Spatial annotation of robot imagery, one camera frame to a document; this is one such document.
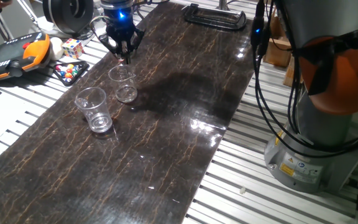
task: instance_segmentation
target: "black cable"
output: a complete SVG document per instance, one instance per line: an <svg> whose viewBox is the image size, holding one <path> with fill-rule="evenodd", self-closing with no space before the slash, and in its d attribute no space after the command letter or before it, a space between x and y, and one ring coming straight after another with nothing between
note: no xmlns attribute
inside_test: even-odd
<svg viewBox="0 0 358 224"><path fill-rule="evenodd" d="M267 9L267 5L268 5L268 3L269 3L269 0L266 0L266 16L267 16L267 18L269 18L270 17L270 20L271 20L271 17L272 17L272 15L270 15L269 16L269 14L268 14L268 9ZM273 41L273 44L274 44L274 46L276 46L276 48L278 49L278 50L282 50L282 51L292 51L292 49L282 49L281 47L279 47L277 44L276 44L276 41L274 41L274 38L272 38L272 41Z"/></svg>
<svg viewBox="0 0 358 224"><path fill-rule="evenodd" d="M232 0L232 1L229 1L228 3L226 3L226 5L230 4L230 3L233 3L233 2L241 2L241 1L238 1L238 0Z"/></svg>
<svg viewBox="0 0 358 224"><path fill-rule="evenodd" d="M293 99L293 107L292 107L292 123L295 127L295 133L300 133L298 129L298 125L296 124L296 105L298 104L298 95L299 95L299 85L300 85L300 73L299 73L299 58L294 58L294 72L293 79L295 81L295 96Z"/></svg>
<svg viewBox="0 0 358 224"><path fill-rule="evenodd" d="M266 0L265 7L266 7L266 16L267 16L267 19L268 19L266 29L269 30L270 33L271 33L270 25L271 25L272 16L273 16L273 1L271 2L270 10L268 10L268 8L267 8L268 3L269 2ZM295 91L295 89L294 89L295 85L296 85L296 79L294 77L293 80L292 80L292 87L291 87L290 97L288 99L287 118L288 118L288 124L290 125L292 130L295 132L295 134L298 134L299 133L298 128L296 127L296 125L294 125L295 123L293 122L293 120L291 118L291 104L292 104L293 94L294 94L294 91Z"/></svg>
<svg viewBox="0 0 358 224"><path fill-rule="evenodd" d="M160 2L153 2L153 1L149 1L149 2L147 2L147 4L163 4L163 3L167 3L167 2L169 2L170 0L165 0L165 1L160 1Z"/></svg>
<svg viewBox="0 0 358 224"><path fill-rule="evenodd" d="M140 18L144 19L144 16L142 16L142 14L139 11L139 6L136 8L136 13L139 15Z"/></svg>

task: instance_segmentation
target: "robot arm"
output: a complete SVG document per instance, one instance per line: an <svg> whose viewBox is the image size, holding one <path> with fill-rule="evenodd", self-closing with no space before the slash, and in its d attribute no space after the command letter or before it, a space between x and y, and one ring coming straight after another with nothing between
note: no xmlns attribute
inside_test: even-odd
<svg viewBox="0 0 358 224"><path fill-rule="evenodd" d="M275 2L288 18L287 36L315 107L337 115L358 112L358 1Z"/></svg>
<svg viewBox="0 0 358 224"><path fill-rule="evenodd" d="M131 61L131 53L139 47L144 31L136 28L133 20L133 0L102 0L106 18L106 34L99 40L113 54L119 54L126 63ZM112 46L109 37L117 44Z"/></svg>

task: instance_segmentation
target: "wire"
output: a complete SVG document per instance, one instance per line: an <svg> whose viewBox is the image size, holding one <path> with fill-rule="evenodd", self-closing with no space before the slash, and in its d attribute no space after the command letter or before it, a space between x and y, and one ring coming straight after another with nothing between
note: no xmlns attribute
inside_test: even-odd
<svg viewBox="0 0 358 224"><path fill-rule="evenodd" d="M147 4L163 4L163 3L167 3L169 2L170 0L165 0L165 1L160 1L160 2L153 2L152 0L150 0L149 2L147 2Z"/></svg>
<svg viewBox="0 0 358 224"><path fill-rule="evenodd" d="M144 16L140 13L139 8L140 8L139 6L136 8L136 13L139 15L141 19L144 19Z"/></svg>
<svg viewBox="0 0 358 224"><path fill-rule="evenodd" d="M228 3L226 3L226 5L231 4L231 3L233 3L233 2L241 2L241 1L239 1L239 0L232 0L232 1L229 1Z"/></svg>
<svg viewBox="0 0 358 224"><path fill-rule="evenodd" d="M270 20L272 20L272 14L268 14L268 9L267 9L267 5L268 5L268 3L269 3L269 0L266 0L266 16L267 16L267 18L270 18ZM270 33L272 32L272 29L271 29L271 27L270 27L270 22L269 22L269 27L268 27L269 29L270 29ZM281 47L279 47L277 44L276 44L276 41L274 41L274 38L272 38L272 41L273 41L273 44L274 44L274 46L276 46L276 48L278 49L278 50L282 50L282 51L292 51L292 49L282 49Z"/></svg>

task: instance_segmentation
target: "warning label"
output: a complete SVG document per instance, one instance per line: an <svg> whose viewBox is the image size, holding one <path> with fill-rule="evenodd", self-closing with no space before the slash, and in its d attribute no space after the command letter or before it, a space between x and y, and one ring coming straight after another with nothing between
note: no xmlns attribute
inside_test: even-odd
<svg viewBox="0 0 358 224"><path fill-rule="evenodd" d="M301 161L288 153L285 154L280 166L280 170L291 177L312 184L317 182L322 168L322 166L311 165Z"/></svg>

